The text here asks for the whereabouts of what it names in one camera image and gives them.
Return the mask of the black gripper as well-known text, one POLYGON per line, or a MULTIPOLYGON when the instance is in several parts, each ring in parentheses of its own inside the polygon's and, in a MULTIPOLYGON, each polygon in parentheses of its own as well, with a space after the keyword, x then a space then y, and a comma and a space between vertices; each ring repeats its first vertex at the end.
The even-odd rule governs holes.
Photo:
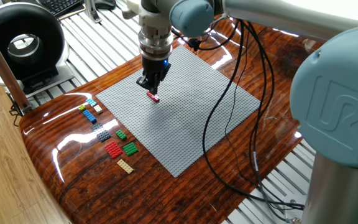
POLYGON ((142 57, 142 66, 144 69, 143 76, 139 77, 136 83, 151 92, 151 94, 156 95, 158 86, 165 79, 171 63, 169 63, 167 58, 163 60, 151 60, 142 57))

